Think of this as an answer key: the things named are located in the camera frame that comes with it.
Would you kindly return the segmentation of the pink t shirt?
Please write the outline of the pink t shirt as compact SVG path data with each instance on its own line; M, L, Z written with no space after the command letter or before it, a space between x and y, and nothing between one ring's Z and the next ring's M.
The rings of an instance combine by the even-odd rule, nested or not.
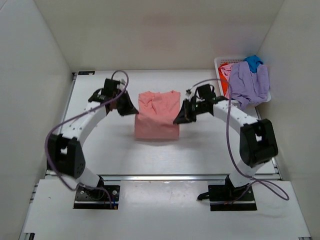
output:
M134 134L139 140L177 140L180 126L173 121L180 112L181 93L151 92L138 95L138 114L134 119Z

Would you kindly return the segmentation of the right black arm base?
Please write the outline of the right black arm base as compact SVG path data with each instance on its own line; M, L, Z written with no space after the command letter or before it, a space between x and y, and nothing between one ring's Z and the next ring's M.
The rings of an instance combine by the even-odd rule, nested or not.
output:
M234 187L229 176L225 178L224 184L209 184L208 191L199 194L197 200L209 200L211 212L243 212L258 209L252 186L248 183Z

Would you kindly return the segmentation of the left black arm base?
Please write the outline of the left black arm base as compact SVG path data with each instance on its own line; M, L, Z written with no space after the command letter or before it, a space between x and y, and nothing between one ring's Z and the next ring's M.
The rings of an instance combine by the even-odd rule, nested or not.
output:
M79 186L75 192L73 208L77 210L117 210L121 186L119 182L104 183L101 189Z

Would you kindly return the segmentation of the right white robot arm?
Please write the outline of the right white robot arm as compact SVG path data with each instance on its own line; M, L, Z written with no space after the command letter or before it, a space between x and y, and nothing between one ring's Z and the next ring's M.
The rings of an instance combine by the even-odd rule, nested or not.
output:
M216 96L210 84L186 91L188 97L173 120L173 124L194 123L197 116L209 113L226 123L239 134L239 162L235 170L226 177L225 184L232 190L246 187L256 172L279 153L278 145L270 120L259 120L233 105L224 96Z

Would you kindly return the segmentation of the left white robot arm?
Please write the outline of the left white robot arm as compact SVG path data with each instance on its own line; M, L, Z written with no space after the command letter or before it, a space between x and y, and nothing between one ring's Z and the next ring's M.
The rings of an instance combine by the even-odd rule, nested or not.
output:
M103 88L89 97L83 113L61 123L59 134L51 132L45 140L47 163L59 178L73 178L79 185L90 190L101 190L103 179L86 165L83 145L97 124L112 110L120 116L136 115L129 93L127 80L107 78Z

